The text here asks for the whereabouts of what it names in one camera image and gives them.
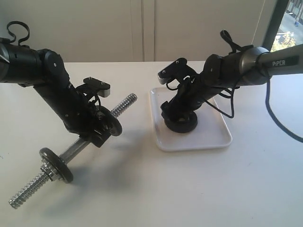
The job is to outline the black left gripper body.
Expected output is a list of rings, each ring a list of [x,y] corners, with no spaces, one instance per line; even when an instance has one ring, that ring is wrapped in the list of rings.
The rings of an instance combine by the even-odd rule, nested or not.
[[[98,117],[97,105],[101,101],[97,93],[92,91],[71,91],[67,95],[63,113],[63,123],[68,132],[81,137],[89,137],[94,133]]]

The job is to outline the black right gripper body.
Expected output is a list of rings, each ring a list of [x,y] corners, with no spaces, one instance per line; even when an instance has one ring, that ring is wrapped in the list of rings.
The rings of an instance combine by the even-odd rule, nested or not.
[[[181,79],[175,90],[175,96],[160,106],[163,118],[188,118],[191,112],[206,101],[206,83],[203,78]]]

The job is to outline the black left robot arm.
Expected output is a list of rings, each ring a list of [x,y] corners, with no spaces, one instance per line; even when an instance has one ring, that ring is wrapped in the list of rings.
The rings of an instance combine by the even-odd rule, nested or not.
[[[2,38],[0,81],[33,87],[70,133],[78,134],[96,147],[101,147],[110,137],[101,122],[99,99],[109,96],[110,85],[88,77],[82,85],[74,87],[61,56],[56,52],[12,45]]]

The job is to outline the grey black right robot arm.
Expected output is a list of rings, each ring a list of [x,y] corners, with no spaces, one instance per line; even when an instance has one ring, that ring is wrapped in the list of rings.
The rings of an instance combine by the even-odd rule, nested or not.
[[[227,88],[263,85],[276,75],[301,74],[303,46],[296,45],[270,52],[250,47],[226,56],[210,55],[200,73],[178,58],[158,73],[161,84],[179,82],[176,95],[164,102],[161,114],[175,121],[186,117]]]

